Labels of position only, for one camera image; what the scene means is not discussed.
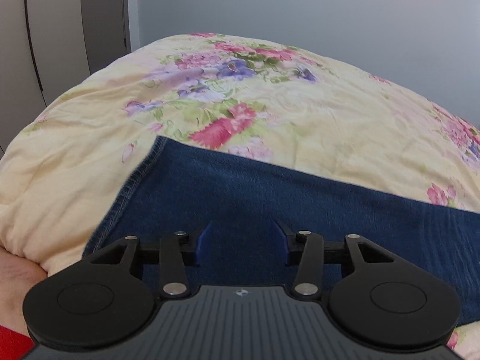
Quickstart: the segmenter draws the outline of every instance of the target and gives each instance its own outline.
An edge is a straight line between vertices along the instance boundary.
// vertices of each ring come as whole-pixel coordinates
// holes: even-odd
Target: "metal pin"
[[[163,286],[163,290],[169,295],[180,295],[187,290],[187,287],[183,283],[168,283]]]
[[[301,295],[313,295],[318,292],[318,287],[312,283],[300,283],[295,286],[295,291]]]

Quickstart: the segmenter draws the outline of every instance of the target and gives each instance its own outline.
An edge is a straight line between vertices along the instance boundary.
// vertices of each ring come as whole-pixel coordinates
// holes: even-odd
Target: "person's skin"
[[[0,247],[0,326],[28,336],[22,305],[27,292],[47,273],[35,262]]]

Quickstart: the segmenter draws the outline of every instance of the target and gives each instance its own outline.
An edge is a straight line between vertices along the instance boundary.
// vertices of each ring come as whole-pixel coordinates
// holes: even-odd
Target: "gray ridged panel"
[[[448,360],[446,347],[417,354],[364,348],[341,335],[320,305],[282,287],[203,286],[191,299],[166,302],[130,340],[89,353],[36,347],[26,360]]]

